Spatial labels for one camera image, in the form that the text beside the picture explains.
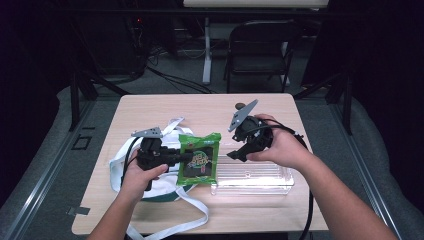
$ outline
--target table surface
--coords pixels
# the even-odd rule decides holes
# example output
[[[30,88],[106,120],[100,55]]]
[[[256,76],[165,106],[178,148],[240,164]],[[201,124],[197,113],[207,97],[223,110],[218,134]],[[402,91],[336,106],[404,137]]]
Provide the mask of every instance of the table surface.
[[[295,102],[289,94],[188,94],[128,95],[122,97],[100,151],[81,207],[90,208],[88,215],[77,215],[72,226],[75,234],[89,234],[116,196],[109,182],[109,160],[134,130],[159,126],[183,116],[181,126],[189,127],[196,136],[212,132],[222,134],[219,154],[240,148],[227,131],[238,102],[259,102],[251,114],[268,113],[284,125],[304,135],[310,149]],[[308,213],[309,188],[303,176],[292,171],[295,185],[288,195],[211,195],[209,185],[198,185],[189,192],[209,208],[209,221],[186,233],[283,232],[303,230]],[[196,220],[203,214],[183,200],[167,203],[140,202],[131,225],[141,233],[154,233],[177,224]],[[310,230],[328,230],[315,203]]]
[[[184,0],[185,7],[326,8],[329,0]]]

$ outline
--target person's left hand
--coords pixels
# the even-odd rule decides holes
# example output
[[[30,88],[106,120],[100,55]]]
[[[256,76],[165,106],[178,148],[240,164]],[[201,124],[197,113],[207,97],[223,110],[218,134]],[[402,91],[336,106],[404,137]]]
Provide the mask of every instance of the person's left hand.
[[[133,152],[131,159],[137,156],[137,149]],[[162,164],[156,168],[144,171],[137,165],[137,159],[131,161],[125,173],[124,183],[122,184],[120,195],[129,197],[130,200],[137,202],[143,197],[144,190],[150,180],[157,179],[159,175],[168,170],[168,165]]]

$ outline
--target green plastic bag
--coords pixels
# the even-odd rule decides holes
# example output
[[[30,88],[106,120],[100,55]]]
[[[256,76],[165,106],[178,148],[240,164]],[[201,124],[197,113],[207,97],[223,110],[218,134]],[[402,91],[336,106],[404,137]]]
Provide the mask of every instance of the green plastic bag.
[[[189,163],[180,163],[177,185],[216,184],[216,164],[218,162],[220,133],[206,137],[179,135],[181,153],[194,154]]]

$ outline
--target black chair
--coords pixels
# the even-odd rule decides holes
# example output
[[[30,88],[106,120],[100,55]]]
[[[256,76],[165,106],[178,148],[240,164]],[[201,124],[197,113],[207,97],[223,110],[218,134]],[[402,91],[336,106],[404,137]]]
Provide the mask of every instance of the black chair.
[[[249,21],[231,32],[224,80],[230,93],[231,75],[284,75],[284,92],[295,44],[302,27],[293,21]]]

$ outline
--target clear plastic container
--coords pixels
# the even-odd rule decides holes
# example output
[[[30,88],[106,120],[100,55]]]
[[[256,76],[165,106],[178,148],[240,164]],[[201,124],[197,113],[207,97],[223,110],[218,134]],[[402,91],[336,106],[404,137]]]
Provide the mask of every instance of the clear plastic container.
[[[226,155],[218,156],[216,174],[212,195],[285,195],[294,185],[290,168],[272,162],[243,163]]]

